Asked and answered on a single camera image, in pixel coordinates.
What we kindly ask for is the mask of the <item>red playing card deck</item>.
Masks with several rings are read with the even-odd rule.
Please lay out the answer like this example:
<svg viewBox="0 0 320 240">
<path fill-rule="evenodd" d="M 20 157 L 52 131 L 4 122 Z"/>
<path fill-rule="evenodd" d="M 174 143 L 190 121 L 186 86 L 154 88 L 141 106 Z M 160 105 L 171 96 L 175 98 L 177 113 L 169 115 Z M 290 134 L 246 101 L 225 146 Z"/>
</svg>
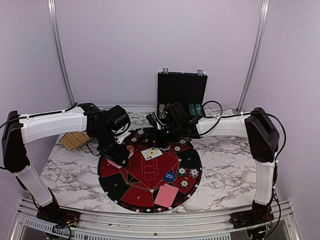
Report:
<svg viewBox="0 0 320 240">
<path fill-rule="evenodd" d="M 134 152 L 132 150 L 123 149 L 116 153 L 111 153 L 105 158 L 107 159 L 107 162 L 113 167 L 120 169 L 123 166 L 127 166 L 129 164 L 130 158 L 133 156 L 133 154 Z"/>
</svg>

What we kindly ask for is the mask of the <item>ace of clubs card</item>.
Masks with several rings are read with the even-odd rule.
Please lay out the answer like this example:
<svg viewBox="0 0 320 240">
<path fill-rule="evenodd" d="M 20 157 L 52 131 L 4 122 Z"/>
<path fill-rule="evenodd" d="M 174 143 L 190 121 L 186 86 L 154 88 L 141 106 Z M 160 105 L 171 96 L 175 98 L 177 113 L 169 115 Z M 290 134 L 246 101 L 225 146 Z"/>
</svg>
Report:
<svg viewBox="0 0 320 240">
<path fill-rule="evenodd" d="M 146 161 L 149 161 L 161 156 L 163 153 L 159 148 L 151 147 L 141 151 L 141 154 Z"/>
</svg>

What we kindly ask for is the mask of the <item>orange big blind button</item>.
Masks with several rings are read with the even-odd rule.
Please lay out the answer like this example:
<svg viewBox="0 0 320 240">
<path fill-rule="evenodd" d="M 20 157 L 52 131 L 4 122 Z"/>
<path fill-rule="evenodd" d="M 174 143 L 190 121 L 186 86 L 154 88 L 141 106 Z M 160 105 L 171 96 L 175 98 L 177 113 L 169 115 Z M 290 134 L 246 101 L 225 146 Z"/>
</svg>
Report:
<svg viewBox="0 0 320 240">
<path fill-rule="evenodd" d="M 129 150 L 129 151 L 134 151 L 134 147 L 132 145 L 127 145 L 126 148 Z"/>
</svg>

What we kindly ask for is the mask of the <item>50 chips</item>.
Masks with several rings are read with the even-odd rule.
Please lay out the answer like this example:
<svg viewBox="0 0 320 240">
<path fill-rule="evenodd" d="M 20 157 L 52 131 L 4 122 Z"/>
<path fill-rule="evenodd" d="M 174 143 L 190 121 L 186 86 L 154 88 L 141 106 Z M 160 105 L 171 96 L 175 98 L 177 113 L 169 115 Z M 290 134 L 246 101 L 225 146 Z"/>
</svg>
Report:
<svg viewBox="0 0 320 240">
<path fill-rule="evenodd" d="M 184 167 L 180 167 L 177 171 L 177 175 L 179 177 L 185 177 L 187 174 L 187 170 Z"/>
</svg>

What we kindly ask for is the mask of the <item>blue small blind button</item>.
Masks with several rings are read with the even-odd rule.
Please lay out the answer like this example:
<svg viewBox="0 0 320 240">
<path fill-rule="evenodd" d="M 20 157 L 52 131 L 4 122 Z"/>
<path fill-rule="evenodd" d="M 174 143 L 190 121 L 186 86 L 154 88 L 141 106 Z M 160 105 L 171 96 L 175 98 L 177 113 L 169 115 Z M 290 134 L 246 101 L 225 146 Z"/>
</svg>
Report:
<svg viewBox="0 0 320 240">
<path fill-rule="evenodd" d="M 163 178 L 167 182 L 172 182 L 176 179 L 176 175 L 173 172 L 166 172 Z"/>
</svg>

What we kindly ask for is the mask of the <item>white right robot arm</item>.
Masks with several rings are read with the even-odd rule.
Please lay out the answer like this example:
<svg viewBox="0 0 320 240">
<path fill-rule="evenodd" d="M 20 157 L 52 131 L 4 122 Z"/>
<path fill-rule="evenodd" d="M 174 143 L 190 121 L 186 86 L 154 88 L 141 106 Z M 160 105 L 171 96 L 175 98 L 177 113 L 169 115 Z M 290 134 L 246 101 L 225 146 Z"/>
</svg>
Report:
<svg viewBox="0 0 320 240">
<path fill-rule="evenodd" d="M 278 118 L 262 107 L 252 111 L 220 116 L 190 117 L 177 102 L 164 109 L 165 122 L 153 113 L 146 116 L 153 127 L 149 140 L 153 146 L 164 147 L 176 138 L 200 139 L 215 136 L 236 136 L 248 139 L 250 153 L 256 164 L 256 190 L 247 219 L 258 224 L 271 210 L 273 189 L 277 178 L 277 156 L 280 134 L 273 120 Z"/>
</svg>

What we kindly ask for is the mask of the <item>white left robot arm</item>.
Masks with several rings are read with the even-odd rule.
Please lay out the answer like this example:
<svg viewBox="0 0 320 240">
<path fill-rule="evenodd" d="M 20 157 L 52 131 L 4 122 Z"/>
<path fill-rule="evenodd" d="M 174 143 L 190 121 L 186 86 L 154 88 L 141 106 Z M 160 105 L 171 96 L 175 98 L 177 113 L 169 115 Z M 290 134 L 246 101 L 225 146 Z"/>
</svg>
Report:
<svg viewBox="0 0 320 240">
<path fill-rule="evenodd" d="M 1 139 L 2 169 L 15 175 L 38 203 L 39 211 L 53 223 L 63 219 L 53 192 L 44 184 L 28 158 L 26 146 L 67 133 L 85 132 L 97 141 L 98 153 L 118 165 L 128 163 L 130 151 L 123 143 L 131 125 L 126 110 L 116 105 L 102 110 L 94 103 L 75 103 L 72 107 L 34 114 L 11 111 Z"/>
</svg>

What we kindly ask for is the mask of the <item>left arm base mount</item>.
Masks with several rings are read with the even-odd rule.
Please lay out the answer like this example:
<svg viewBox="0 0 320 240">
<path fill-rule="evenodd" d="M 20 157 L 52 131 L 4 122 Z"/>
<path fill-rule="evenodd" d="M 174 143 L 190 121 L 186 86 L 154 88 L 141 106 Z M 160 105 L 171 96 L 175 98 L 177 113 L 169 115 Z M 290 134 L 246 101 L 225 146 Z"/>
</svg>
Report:
<svg viewBox="0 0 320 240">
<path fill-rule="evenodd" d="M 37 218 L 47 222 L 56 223 L 60 227 L 67 224 L 69 227 L 76 227 L 79 223 L 80 213 L 75 210 L 61 208 L 55 197 L 46 206 L 41 206 L 33 201 L 37 208 Z"/>
</svg>

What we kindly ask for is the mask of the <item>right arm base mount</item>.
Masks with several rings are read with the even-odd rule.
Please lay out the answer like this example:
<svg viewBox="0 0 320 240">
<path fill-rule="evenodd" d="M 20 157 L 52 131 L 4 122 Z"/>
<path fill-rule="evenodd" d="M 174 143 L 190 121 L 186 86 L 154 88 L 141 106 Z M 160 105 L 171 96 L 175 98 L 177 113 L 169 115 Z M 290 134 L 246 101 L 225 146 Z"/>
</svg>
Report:
<svg viewBox="0 0 320 240">
<path fill-rule="evenodd" d="M 275 217 L 271 208 L 272 201 L 271 199 L 267 205 L 253 201 L 251 209 L 231 213 L 229 222 L 235 229 L 239 229 L 273 221 Z"/>
</svg>

